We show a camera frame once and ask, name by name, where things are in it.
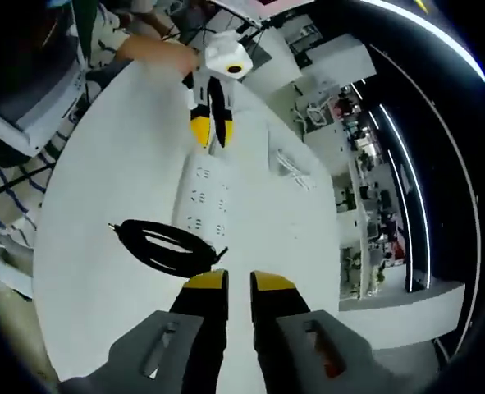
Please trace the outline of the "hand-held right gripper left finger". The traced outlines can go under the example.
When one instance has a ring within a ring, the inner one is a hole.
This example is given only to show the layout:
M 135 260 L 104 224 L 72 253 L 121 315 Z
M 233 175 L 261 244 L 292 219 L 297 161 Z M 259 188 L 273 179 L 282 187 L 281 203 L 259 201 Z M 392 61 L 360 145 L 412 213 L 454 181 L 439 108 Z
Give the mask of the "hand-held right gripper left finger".
M 229 275 L 199 274 L 169 311 L 156 311 L 111 347 L 115 393 L 214 393 L 226 349 Z

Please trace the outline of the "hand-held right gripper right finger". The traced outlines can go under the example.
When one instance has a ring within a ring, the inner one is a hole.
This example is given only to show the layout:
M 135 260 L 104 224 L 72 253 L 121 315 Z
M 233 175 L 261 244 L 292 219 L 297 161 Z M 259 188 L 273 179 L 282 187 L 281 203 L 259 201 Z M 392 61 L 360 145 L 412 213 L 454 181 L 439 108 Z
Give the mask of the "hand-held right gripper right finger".
M 369 343 L 287 278 L 250 274 L 254 349 L 269 393 L 390 393 L 392 374 Z

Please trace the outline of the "person's left hand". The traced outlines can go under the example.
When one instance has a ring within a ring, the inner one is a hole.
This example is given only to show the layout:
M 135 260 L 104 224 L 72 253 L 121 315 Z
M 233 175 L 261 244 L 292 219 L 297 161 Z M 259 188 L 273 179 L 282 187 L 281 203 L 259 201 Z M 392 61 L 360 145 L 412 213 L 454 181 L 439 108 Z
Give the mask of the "person's left hand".
M 160 56 L 165 65 L 170 66 L 185 78 L 199 68 L 199 55 L 191 47 L 162 41 Z

